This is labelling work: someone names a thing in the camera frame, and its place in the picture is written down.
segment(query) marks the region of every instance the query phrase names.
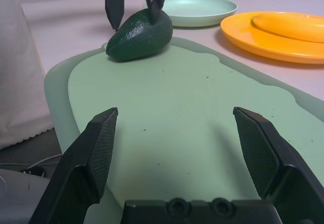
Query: orange plate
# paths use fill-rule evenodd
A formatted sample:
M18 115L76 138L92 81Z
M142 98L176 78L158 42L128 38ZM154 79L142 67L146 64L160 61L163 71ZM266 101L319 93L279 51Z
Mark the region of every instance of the orange plate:
M324 43L281 37L260 30L251 24L251 19L261 13L266 12L240 13L225 18L221 22L222 31L233 44L259 56L294 63L324 64Z

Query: white cable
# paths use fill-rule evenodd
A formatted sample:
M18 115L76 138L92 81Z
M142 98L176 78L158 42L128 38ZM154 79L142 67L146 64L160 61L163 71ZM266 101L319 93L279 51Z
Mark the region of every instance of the white cable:
M51 164L57 164L59 162L49 162L49 163L43 163L43 164L39 164L39 166L46 166L46 165L51 165ZM14 162L4 162L4 163L0 163L1 165L19 165L19 166L30 166L30 164L25 164L25 163L14 163Z
M62 155L63 155L63 154L60 153L60 154L57 154L57 155L54 155L54 156L51 156L51 157L45 158L45 159L43 159L43 160L41 160L41 161L39 161L39 162L37 162L37 163L34 163L32 166L28 167L27 169L30 169L30 168L35 167L36 165L38 165L38 164L40 164L40 163L42 163L42 162L45 162L45 161L50 160L50 159L55 158L55 157L60 157L60 156L62 156Z

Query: light green plate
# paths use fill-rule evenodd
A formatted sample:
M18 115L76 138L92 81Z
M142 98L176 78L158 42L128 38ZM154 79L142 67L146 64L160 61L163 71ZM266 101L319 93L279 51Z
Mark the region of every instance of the light green plate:
M324 123L288 91L221 64L217 56L169 46L135 62L102 52L79 63L69 100L83 131L94 115L118 107L108 186L127 199L256 199L232 110L271 120L324 183Z
M229 0L166 0L163 6L173 26L205 27L219 24L235 13L237 4Z

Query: avocado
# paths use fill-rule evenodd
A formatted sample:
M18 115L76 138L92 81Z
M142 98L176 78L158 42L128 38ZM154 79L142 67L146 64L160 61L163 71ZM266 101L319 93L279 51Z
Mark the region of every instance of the avocado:
M153 55L168 45L172 34L172 21L165 12L153 21L149 10L143 9L130 16L109 40L106 54L120 62Z

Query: white cloth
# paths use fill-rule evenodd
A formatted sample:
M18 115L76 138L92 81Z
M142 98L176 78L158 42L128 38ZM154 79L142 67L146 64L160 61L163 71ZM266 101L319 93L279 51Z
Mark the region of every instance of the white cloth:
M0 0L0 149L53 127L44 74L17 0Z

